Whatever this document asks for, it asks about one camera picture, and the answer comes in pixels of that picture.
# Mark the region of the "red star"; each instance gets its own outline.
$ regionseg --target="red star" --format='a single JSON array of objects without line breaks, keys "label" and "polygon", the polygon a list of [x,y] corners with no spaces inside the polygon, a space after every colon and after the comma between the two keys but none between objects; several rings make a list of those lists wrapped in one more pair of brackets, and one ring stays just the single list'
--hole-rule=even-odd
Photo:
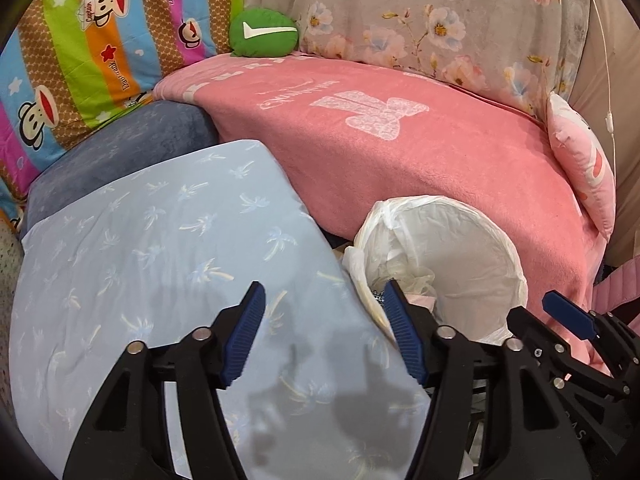
[{"label": "red star", "polygon": [[105,49],[100,53],[100,55],[102,56],[102,61],[106,63],[107,61],[113,60],[115,58],[115,52],[116,52],[116,47],[108,44],[105,47]]}]

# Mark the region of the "dark blue cushion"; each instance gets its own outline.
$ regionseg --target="dark blue cushion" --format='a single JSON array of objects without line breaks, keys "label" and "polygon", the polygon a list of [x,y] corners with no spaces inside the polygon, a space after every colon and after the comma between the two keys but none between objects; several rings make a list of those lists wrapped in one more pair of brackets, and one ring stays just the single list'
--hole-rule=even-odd
[{"label": "dark blue cushion", "polygon": [[34,181],[22,234],[105,184],[217,143],[211,118],[197,106],[157,101],[133,110],[65,153]]}]

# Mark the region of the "white checkmark logo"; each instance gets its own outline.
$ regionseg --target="white checkmark logo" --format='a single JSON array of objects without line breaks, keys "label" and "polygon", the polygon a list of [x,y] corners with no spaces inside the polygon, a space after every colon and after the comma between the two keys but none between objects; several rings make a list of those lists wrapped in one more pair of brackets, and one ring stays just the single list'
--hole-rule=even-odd
[{"label": "white checkmark logo", "polygon": [[255,36],[263,36],[265,34],[273,34],[274,32],[297,32],[295,27],[260,27],[251,28],[247,22],[242,22],[244,28],[244,38],[254,38]]}]

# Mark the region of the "colorful striped blanket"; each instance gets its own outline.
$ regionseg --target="colorful striped blanket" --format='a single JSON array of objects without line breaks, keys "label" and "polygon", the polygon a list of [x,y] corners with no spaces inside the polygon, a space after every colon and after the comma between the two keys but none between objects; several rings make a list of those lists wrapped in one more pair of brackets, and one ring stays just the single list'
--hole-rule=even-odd
[{"label": "colorful striped blanket", "polygon": [[228,52],[243,0],[34,0],[0,56],[0,207],[164,76]]}]

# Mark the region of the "bedding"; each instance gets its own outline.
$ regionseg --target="bedding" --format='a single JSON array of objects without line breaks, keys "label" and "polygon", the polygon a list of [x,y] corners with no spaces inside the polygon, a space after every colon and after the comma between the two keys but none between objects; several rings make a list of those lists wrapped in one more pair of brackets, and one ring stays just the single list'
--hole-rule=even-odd
[{"label": "bedding", "polygon": [[460,85],[544,120],[571,93],[589,0],[246,0],[296,20],[310,54]]},{"label": "bedding", "polygon": [[22,231],[105,184],[217,143],[211,118],[196,106],[158,101],[133,110],[74,147],[34,181]]},{"label": "bedding", "polygon": [[547,114],[551,149],[598,231],[609,241],[616,221],[616,179],[602,146],[580,114],[554,92]]},{"label": "bedding", "polygon": [[537,316],[548,320],[541,301],[553,288],[590,302],[606,242],[546,132],[517,110],[423,76],[309,56],[216,56],[165,78],[154,96],[203,107],[222,142],[261,140],[331,233],[352,240],[379,200],[448,196],[516,245]]},{"label": "bedding", "polygon": [[229,52],[243,0],[34,0],[0,56],[0,206],[165,75]]},{"label": "bedding", "polygon": [[[266,314],[242,377],[220,392],[248,478],[404,478],[428,397],[260,142],[121,178],[38,222],[24,247],[9,347],[15,413],[59,478],[126,344],[177,342],[253,280]],[[189,477],[168,395],[174,463]]]}]

